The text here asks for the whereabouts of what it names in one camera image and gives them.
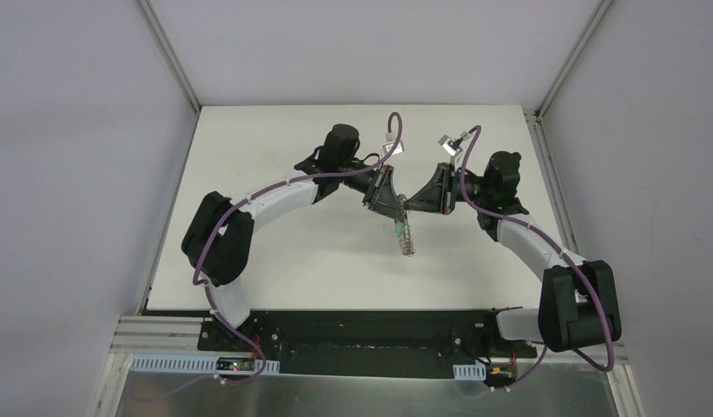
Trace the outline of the metal disc with key rings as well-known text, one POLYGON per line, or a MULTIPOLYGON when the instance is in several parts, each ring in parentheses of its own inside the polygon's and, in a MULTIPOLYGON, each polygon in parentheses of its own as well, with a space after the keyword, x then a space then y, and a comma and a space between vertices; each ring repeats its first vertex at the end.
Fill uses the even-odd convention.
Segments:
POLYGON ((398 204, 399 204, 400 212, 403 215, 403 217, 401 220, 397 220, 396 222, 403 222, 404 226, 405 226, 404 234, 402 236, 398 236, 398 243, 399 243, 399 247, 400 247, 402 255, 407 256, 407 257, 412 257, 415 255, 415 248, 414 248, 413 239, 411 236, 410 224, 409 224, 409 220, 408 220, 408 216, 407 216, 406 200, 407 200, 407 197, 404 194, 398 195, 398 204))

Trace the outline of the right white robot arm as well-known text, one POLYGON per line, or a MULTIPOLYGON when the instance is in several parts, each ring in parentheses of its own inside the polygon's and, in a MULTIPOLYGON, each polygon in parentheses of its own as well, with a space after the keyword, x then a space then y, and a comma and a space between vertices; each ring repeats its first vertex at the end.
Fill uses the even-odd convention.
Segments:
POLYGON ((537 308, 491 314, 480 334, 488 354, 503 355, 515 341, 539 342, 553 352, 610 347, 622 333, 611 266, 563 248, 537 225, 517 196, 520 160, 518 153, 496 152, 483 175, 441 162, 406 209, 449 215, 458 202, 479 207, 480 228, 540 280, 537 308))

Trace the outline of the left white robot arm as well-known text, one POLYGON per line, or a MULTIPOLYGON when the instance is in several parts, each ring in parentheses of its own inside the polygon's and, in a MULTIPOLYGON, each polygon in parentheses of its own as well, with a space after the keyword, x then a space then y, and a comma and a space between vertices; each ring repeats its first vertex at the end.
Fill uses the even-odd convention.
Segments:
POLYGON ((194 268, 193 283, 203 286, 212 314, 222 323, 219 338, 232 351, 246 349, 253 329, 251 308, 240 277, 248 264, 254 233, 280 217, 330 196, 340 185, 360 192, 370 211, 406 230, 406 212, 391 184, 392 168, 383 159, 367 166, 357 159, 359 131, 335 124, 322 145, 287 175, 249 195, 205 195, 182 239, 182 253, 194 268))

